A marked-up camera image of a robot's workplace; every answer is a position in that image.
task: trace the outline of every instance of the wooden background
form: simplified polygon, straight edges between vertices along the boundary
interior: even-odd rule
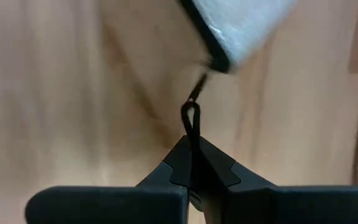
[[[205,58],[174,0],[0,0],[0,223],[52,185],[145,177],[183,134]],[[272,182],[349,184],[358,0],[299,0],[200,104],[203,136]]]

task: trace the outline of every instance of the wood grain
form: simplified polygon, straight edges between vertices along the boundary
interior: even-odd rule
[[[213,74],[203,136],[276,184],[349,184],[357,18],[358,0],[299,1],[236,74]],[[173,0],[0,0],[0,223],[52,185],[146,176],[205,58]]]

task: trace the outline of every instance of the light wood panel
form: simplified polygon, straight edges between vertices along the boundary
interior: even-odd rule
[[[0,0],[0,223],[51,185],[134,185],[183,134],[206,54],[178,4],[100,4]],[[213,75],[203,136],[277,184],[348,184],[357,17],[358,0],[300,0],[236,75]]]

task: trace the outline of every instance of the wooden surface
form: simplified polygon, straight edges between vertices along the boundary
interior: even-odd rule
[[[357,20],[358,0],[300,0],[236,75],[213,75],[203,136],[276,184],[349,184]],[[0,223],[51,185],[146,176],[205,56],[174,1],[0,0]]]

